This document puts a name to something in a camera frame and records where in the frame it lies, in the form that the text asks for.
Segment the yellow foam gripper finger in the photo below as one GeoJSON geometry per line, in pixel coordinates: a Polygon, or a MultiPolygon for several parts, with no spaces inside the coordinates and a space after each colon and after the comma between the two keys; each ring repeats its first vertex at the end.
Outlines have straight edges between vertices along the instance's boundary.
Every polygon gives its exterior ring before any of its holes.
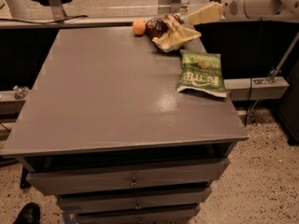
{"type": "Polygon", "coordinates": [[[192,25],[219,21],[223,16],[223,6],[218,2],[209,2],[195,10],[186,18],[186,22],[192,25]]]}

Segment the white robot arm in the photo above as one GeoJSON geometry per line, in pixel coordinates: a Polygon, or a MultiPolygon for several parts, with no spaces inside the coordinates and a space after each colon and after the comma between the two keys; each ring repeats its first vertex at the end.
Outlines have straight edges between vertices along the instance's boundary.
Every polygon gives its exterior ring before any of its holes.
{"type": "Polygon", "coordinates": [[[209,2],[188,14],[191,25],[227,21],[299,22],[299,0],[221,0],[209,2]]]}

